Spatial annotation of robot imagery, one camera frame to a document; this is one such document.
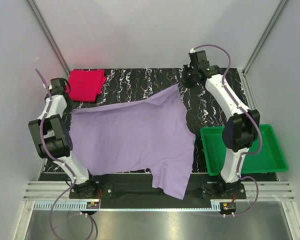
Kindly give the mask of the lavender t shirt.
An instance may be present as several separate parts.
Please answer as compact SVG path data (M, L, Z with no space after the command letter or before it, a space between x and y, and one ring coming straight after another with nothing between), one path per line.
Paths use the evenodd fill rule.
M178 85L139 101L75 109L73 154L95 176L149 169L153 188L181 200L196 139L186 115Z

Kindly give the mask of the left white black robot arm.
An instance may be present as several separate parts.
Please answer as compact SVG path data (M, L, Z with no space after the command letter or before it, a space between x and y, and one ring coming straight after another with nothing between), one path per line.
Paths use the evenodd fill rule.
M28 123L37 154L54 162L67 174L71 198L93 198L98 193L98 186L89 170L74 155L69 128L62 119L73 103L68 94L70 84L64 78L54 78L50 85L45 80L42 82L48 90L44 109L37 119Z

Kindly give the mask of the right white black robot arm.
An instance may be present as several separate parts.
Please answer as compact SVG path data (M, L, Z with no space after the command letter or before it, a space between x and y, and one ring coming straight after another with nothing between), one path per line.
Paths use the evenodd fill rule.
M251 110L235 94L226 80L226 72L217 65L211 65L204 50L192 48L189 51L190 63L183 66L181 83L184 87L201 84L215 98L222 108L226 124L222 141L226 147L223 168L212 194L229 198L239 188L241 171L246 155L256 140L261 140L259 129L260 113Z

